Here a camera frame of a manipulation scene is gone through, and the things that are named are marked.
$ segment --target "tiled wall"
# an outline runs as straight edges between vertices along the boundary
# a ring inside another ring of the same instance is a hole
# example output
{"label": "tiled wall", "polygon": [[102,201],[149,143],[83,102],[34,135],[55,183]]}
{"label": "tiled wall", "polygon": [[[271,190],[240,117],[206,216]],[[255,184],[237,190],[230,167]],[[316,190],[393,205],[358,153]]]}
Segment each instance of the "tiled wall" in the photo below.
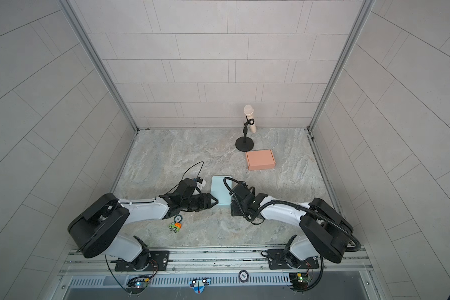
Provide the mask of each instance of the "tiled wall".
{"label": "tiled wall", "polygon": [[0,0],[0,299],[37,299],[56,277],[67,225],[109,191],[132,137],[55,0]]}
{"label": "tiled wall", "polygon": [[139,128],[308,126],[362,5],[70,2]]}
{"label": "tiled wall", "polygon": [[377,0],[313,135],[388,299],[446,299],[450,0]]}

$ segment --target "cardboard box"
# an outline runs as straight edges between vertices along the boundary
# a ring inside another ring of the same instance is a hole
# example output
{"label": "cardboard box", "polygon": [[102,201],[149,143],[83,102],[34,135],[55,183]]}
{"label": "cardboard box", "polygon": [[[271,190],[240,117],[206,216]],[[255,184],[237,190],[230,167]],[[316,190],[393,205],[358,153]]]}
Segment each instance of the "cardboard box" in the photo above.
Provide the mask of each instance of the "cardboard box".
{"label": "cardboard box", "polygon": [[275,158],[272,151],[257,150],[245,152],[249,171],[266,170],[275,168]]}

